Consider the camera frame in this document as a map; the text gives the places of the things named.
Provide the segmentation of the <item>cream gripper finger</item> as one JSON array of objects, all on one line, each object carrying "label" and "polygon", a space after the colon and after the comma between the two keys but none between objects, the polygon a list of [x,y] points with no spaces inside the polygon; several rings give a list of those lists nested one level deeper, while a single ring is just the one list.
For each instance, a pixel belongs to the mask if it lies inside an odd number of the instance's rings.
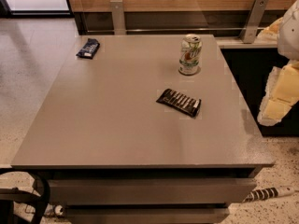
[{"label": "cream gripper finger", "polygon": [[277,41],[281,22],[282,18],[275,20],[269,26],[262,29],[261,32],[258,33],[257,38],[262,41]]},{"label": "cream gripper finger", "polygon": [[263,126],[274,126],[298,101],[299,62],[289,60],[282,68],[274,66],[269,73],[257,120]]}]

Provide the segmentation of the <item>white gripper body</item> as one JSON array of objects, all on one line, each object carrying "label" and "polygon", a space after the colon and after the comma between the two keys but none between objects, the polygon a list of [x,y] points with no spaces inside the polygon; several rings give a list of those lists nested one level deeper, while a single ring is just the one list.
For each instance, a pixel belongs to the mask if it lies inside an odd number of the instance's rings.
[{"label": "white gripper body", "polygon": [[278,29],[278,53],[299,60],[299,0],[286,11]]}]

